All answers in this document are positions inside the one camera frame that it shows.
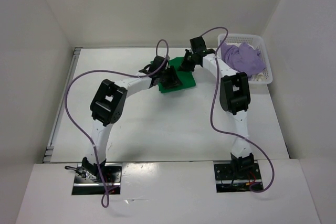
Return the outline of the green t shirt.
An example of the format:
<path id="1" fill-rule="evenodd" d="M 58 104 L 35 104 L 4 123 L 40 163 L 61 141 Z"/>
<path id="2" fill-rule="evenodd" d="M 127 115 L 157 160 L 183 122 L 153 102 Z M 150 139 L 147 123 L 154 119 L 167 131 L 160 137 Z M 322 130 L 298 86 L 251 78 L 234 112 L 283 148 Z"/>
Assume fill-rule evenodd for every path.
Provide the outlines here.
<path id="1" fill-rule="evenodd" d="M 182 59 L 183 57 L 177 57 L 177 58 L 169 60 L 169 66 L 174 66 L 177 76 L 181 81 L 181 85 L 175 86 L 172 89 L 162 89 L 161 84 L 159 83 L 159 91 L 161 93 L 175 92 L 175 91 L 180 91 L 183 89 L 193 88 L 196 86 L 196 82 L 195 82 L 192 72 L 178 71 L 178 67 L 181 64 Z"/>

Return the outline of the purple t shirt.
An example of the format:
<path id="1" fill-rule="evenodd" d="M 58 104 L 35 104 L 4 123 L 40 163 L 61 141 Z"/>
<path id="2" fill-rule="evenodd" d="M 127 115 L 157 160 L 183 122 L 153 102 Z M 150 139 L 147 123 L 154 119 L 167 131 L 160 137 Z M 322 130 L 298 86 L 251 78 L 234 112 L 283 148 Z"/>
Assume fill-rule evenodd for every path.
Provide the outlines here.
<path id="1" fill-rule="evenodd" d="M 246 42 L 239 46 L 223 43 L 221 59 L 232 69 L 246 73 L 249 79 L 266 69 L 266 64 L 261 58 L 261 51 L 254 49 Z"/>

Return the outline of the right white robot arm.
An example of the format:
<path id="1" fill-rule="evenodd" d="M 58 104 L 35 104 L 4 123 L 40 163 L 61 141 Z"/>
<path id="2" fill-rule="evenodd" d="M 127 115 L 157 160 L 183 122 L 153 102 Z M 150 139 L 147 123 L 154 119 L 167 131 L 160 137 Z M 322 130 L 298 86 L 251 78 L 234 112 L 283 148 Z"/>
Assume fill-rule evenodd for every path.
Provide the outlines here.
<path id="1" fill-rule="evenodd" d="M 216 56 L 214 49 L 208 49 L 203 37 L 190 39 L 191 48 L 186 50 L 179 70 L 194 71 L 195 66 L 208 70 L 216 77 L 215 90 L 219 92 L 221 108 L 235 125 L 235 137 L 230 152 L 230 172 L 235 178 L 243 178 L 254 165 L 254 155 L 247 139 L 247 110 L 251 102 L 249 82 L 246 73 L 238 72 Z"/>

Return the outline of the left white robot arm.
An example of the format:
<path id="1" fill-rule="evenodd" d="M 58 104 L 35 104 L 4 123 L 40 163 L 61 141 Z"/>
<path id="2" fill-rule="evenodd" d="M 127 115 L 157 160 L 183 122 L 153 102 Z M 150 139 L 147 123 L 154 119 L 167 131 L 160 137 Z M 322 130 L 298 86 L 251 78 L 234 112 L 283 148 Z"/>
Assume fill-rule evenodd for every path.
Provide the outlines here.
<path id="1" fill-rule="evenodd" d="M 126 99 L 162 81 L 167 83 L 169 88 L 182 84 L 174 67 L 169 65 L 169 58 L 156 56 L 150 64 L 139 70 L 135 77 L 116 82 L 105 79 L 101 82 L 90 105 L 93 119 L 90 138 L 93 150 L 87 152 L 81 163 L 87 177 L 93 182 L 102 181 L 104 178 L 109 135 L 113 125 L 122 115 Z"/>

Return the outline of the white cloth in basket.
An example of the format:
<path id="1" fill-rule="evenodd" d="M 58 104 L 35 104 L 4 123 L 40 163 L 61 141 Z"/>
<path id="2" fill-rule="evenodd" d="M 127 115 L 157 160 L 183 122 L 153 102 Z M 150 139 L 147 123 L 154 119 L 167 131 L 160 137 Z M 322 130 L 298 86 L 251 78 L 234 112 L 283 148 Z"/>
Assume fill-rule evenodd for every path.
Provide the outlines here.
<path id="1" fill-rule="evenodd" d="M 266 80 L 263 73 L 254 74 L 250 77 L 250 81 L 264 82 Z"/>

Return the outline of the white plastic basket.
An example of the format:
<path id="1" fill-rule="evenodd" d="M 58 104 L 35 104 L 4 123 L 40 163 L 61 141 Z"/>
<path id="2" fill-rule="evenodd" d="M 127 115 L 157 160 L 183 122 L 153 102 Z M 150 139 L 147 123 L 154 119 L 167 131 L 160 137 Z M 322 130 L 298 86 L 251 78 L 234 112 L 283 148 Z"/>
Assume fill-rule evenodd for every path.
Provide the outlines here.
<path id="1" fill-rule="evenodd" d="M 241 43 L 246 42 L 251 45 L 254 49 L 259 49 L 261 51 L 261 58 L 266 64 L 266 69 L 262 72 L 266 78 L 264 82 L 250 81 L 250 84 L 270 84 L 272 83 L 272 73 L 271 66 L 267 55 L 267 50 L 263 39 L 257 35 L 249 35 L 249 34 L 220 34 L 217 37 L 218 45 L 221 47 L 223 43 L 227 43 L 229 45 L 239 46 Z M 218 56 L 221 58 L 221 51 L 219 50 Z"/>

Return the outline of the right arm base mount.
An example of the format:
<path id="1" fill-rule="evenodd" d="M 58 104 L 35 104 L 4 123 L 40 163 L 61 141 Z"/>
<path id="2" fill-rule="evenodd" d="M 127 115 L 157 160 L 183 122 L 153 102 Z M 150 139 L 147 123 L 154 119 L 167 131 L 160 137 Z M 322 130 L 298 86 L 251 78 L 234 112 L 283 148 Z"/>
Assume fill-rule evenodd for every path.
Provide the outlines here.
<path id="1" fill-rule="evenodd" d="M 257 162 L 247 171 L 234 173 L 229 161 L 214 162 L 214 174 L 217 193 L 239 193 L 264 189 L 259 165 Z"/>

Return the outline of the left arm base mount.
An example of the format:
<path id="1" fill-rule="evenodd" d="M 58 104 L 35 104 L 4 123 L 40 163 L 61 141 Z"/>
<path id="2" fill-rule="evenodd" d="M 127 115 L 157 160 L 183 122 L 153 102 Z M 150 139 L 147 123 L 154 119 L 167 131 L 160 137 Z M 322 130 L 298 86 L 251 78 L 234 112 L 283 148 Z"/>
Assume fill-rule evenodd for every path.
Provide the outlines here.
<path id="1" fill-rule="evenodd" d="M 72 195 L 103 195 L 105 192 L 100 177 L 94 177 L 85 171 L 80 164 L 76 167 L 65 166 L 66 170 L 75 172 Z M 107 164 L 103 169 L 104 181 L 107 185 L 109 195 L 121 193 L 121 164 Z"/>

